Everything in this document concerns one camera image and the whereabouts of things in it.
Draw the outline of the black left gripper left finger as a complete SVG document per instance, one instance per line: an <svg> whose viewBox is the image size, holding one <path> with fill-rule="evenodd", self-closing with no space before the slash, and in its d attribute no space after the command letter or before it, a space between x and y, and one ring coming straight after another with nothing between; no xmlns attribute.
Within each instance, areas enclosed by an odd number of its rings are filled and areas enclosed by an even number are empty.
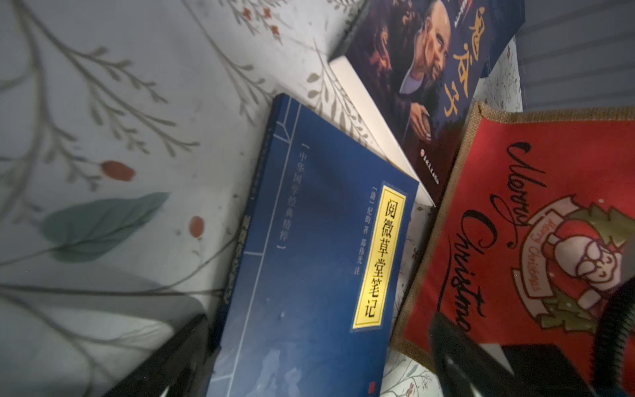
<svg viewBox="0 0 635 397"><path fill-rule="evenodd" d="M106 395L205 396L217 357L208 317L199 314Z"/></svg>

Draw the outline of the jute canvas Christmas bag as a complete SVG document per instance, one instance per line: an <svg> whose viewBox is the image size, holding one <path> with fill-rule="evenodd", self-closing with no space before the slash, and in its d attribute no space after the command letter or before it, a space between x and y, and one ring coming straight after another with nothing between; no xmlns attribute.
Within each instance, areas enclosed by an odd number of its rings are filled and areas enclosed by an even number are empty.
<svg viewBox="0 0 635 397"><path fill-rule="evenodd" d="M477 345L556 345L595 396L633 395L633 107L473 107L391 343L435 375L436 313Z"/></svg>

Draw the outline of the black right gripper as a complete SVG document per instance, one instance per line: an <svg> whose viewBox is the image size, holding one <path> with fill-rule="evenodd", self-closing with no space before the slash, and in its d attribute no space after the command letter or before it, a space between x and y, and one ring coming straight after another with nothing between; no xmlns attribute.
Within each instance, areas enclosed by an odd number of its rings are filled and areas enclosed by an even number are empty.
<svg viewBox="0 0 635 397"><path fill-rule="evenodd" d="M541 396L595 396L595 392L556 345L483 343L480 347L515 379Z"/></svg>

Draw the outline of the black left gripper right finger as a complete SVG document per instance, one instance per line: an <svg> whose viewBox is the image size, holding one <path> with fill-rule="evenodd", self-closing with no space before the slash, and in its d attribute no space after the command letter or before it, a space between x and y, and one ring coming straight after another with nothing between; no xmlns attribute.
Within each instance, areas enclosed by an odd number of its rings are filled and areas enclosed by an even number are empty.
<svg viewBox="0 0 635 397"><path fill-rule="evenodd" d="M529 396L531 390L441 313L428 329L433 364L445 396Z"/></svg>

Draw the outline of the blue book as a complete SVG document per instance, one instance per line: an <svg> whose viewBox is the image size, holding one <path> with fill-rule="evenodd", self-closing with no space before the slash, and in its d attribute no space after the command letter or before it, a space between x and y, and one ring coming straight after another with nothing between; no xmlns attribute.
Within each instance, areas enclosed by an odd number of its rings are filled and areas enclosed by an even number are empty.
<svg viewBox="0 0 635 397"><path fill-rule="evenodd" d="M211 396L377 396L419 184L278 95L236 245Z"/></svg>

